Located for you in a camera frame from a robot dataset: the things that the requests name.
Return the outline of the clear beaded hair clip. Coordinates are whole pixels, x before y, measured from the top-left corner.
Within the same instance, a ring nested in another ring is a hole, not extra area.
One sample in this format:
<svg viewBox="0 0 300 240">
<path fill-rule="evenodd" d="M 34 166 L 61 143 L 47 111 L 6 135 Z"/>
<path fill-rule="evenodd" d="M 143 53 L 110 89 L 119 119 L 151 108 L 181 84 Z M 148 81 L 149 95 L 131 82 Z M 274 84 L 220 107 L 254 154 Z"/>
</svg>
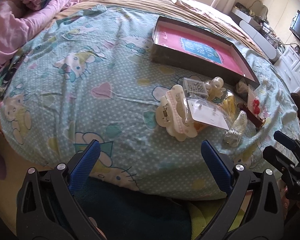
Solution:
<svg viewBox="0 0 300 240">
<path fill-rule="evenodd" d="M 224 141 L 231 147 L 237 147 L 247 127 L 248 119 L 245 111 L 240 111 L 232 127 L 226 132 Z"/>
</svg>

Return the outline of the red bead earrings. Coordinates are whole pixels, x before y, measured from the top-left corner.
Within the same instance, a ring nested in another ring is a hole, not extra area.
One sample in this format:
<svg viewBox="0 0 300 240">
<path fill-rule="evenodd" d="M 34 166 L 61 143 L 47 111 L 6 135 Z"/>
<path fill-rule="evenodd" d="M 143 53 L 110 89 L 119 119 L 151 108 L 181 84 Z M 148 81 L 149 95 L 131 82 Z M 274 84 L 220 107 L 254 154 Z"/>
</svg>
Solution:
<svg viewBox="0 0 300 240">
<path fill-rule="evenodd" d="M 260 103 L 260 99 L 251 85 L 248 85 L 248 99 L 247 99 L 248 109 L 251 111 L 254 117 L 264 120 L 262 115 L 263 107 Z"/>
</svg>

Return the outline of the earring card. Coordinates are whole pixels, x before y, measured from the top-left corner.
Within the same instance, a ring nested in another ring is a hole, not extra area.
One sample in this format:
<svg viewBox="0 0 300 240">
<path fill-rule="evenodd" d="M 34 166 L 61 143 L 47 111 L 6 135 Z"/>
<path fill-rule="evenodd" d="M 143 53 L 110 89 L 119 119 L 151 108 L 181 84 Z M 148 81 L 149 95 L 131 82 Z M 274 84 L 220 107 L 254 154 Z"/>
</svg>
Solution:
<svg viewBox="0 0 300 240">
<path fill-rule="evenodd" d="M 230 129 L 230 119 L 222 107 L 203 99 L 186 99 L 191 118 L 199 123 Z"/>
</svg>

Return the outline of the small clear plastic box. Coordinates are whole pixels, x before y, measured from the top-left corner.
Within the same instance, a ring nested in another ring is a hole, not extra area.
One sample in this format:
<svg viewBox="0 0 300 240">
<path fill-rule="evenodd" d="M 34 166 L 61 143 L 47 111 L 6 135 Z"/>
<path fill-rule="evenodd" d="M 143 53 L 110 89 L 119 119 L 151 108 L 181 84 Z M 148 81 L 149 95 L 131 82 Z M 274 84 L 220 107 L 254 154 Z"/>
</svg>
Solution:
<svg viewBox="0 0 300 240">
<path fill-rule="evenodd" d="M 209 96 L 203 81 L 188 77 L 183 78 L 183 90 L 187 99 L 206 100 Z"/>
</svg>

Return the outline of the cream hair claw clip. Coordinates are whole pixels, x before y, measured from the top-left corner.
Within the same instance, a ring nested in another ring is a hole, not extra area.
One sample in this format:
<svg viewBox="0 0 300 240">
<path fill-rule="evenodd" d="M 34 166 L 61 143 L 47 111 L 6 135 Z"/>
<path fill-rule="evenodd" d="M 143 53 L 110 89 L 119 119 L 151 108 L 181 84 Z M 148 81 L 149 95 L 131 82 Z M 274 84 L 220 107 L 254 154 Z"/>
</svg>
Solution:
<svg viewBox="0 0 300 240">
<path fill-rule="evenodd" d="M 160 105 L 155 111 L 157 124 L 180 142 L 198 135 L 194 122 L 185 122 L 189 112 L 186 103 L 183 87 L 174 85 L 160 98 Z"/>
</svg>

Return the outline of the beige scrunchie in bag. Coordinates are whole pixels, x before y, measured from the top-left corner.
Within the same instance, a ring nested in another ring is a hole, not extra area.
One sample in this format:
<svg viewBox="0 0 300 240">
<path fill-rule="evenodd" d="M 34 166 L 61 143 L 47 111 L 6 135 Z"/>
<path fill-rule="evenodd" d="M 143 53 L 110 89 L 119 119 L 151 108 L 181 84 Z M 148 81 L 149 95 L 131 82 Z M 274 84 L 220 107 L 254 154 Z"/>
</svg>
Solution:
<svg viewBox="0 0 300 240">
<path fill-rule="evenodd" d="M 248 96 L 248 90 L 249 87 L 245 81 L 245 79 L 240 79 L 239 82 L 236 84 L 235 91 L 236 93 L 241 96 L 242 98 L 245 98 Z"/>
</svg>

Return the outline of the white drawer cabinet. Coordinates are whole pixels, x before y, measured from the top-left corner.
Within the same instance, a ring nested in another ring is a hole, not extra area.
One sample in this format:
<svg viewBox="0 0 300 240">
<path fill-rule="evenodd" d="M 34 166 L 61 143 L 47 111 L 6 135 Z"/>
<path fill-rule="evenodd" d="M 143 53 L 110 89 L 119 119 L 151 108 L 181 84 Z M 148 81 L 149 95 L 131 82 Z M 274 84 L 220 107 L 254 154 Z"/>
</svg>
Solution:
<svg viewBox="0 0 300 240">
<path fill-rule="evenodd" d="M 289 91 L 300 95 L 300 56 L 291 46 L 285 49 L 274 67 L 285 81 Z"/>
</svg>

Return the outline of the white long low bench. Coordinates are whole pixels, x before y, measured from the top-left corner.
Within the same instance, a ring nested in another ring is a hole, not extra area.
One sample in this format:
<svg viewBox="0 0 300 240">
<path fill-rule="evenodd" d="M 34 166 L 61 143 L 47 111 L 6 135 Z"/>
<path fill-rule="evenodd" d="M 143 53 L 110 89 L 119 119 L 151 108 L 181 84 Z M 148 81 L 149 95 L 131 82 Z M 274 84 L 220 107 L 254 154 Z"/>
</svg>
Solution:
<svg viewBox="0 0 300 240">
<path fill-rule="evenodd" d="M 269 61 L 274 64 L 279 59 L 277 50 L 249 23 L 241 20 L 239 26 L 254 40 L 265 53 Z"/>
</svg>

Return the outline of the hello kitty bed sheet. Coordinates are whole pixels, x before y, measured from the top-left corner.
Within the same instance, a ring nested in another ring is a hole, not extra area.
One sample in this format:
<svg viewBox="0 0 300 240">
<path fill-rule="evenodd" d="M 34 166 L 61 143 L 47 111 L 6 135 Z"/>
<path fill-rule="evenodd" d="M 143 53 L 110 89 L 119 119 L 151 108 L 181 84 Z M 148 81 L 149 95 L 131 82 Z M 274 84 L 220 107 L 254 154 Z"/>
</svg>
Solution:
<svg viewBox="0 0 300 240">
<path fill-rule="evenodd" d="M 158 14 L 97 5 L 58 20 L 22 48 L 25 56 L 0 105 L 1 129 L 24 159 L 54 167 L 67 162 L 94 139 L 101 156 L 92 176 L 147 194 L 182 199 L 218 199 L 218 189 L 200 146 L 253 171 L 270 168 L 266 146 L 283 150 L 273 135 L 300 139 L 297 107 L 274 67 L 236 43 L 260 81 L 257 89 L 266 123 L 247 129 L 238 147 L 224 131 L 206 127 L 179 142 L 155 120 L 160 98 L 195 72 L 150 60 Z"/>
</svg>

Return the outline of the tan striped blanket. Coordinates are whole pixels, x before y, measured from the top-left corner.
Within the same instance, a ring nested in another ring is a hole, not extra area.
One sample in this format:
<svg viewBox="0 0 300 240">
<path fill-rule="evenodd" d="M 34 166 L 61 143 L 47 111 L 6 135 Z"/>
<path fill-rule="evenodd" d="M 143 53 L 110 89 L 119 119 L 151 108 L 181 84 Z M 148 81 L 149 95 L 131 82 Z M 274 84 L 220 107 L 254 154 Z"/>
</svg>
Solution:
<svg viewBox="0 0 300 240">
<path fill-rule="evenodd" d="M 237 41 L 261 56 L 265 55 L 253 39 L 230 16 L 195 0 L 82 0 L 78 4 L 59 12 L 53 21 L 68 17 L 83 9 L 90 9 L 98 4 L 138 9 L 183 20 Z"/>
</svg>

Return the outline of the pink quilt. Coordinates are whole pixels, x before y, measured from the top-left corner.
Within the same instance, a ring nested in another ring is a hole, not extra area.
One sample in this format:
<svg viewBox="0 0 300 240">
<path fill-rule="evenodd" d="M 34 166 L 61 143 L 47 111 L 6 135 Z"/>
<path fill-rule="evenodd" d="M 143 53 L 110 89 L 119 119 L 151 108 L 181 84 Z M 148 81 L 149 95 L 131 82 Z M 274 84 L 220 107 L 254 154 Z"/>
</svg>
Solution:
<svg viewBox="0 0 300 240">
<path fill-rule="evenodd" d="M 38 11 L 21 0 L 0 0 L 0 73 L 26 42 L 34 38 L 60 11 L 81 0 L 51 0 Z"/>
</svg>

